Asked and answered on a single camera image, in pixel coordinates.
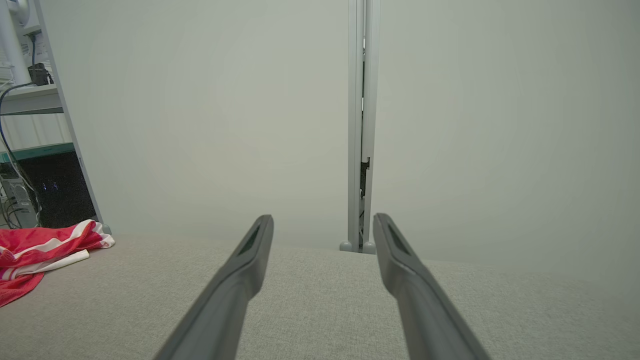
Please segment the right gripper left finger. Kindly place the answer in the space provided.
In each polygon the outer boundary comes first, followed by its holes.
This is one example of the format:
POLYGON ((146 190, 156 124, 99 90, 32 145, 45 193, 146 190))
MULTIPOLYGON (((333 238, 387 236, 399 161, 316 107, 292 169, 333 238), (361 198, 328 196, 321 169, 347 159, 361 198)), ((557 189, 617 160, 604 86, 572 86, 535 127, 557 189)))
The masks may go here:
POLYGON ((156 354, 156 360, 234 360, 245 315, 260 292, 274 237, 260 215, 156 354))

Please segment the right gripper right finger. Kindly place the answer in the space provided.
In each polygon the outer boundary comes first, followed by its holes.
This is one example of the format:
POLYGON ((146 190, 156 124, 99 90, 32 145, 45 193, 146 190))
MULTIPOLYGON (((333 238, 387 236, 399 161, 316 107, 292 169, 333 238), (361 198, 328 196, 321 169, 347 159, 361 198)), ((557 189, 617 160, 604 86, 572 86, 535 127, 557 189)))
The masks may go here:
POLYGON ((393 219, 374 215, 381 278, 397 301, 412 360, 489 360, 470 326, 420 261, 393 219))

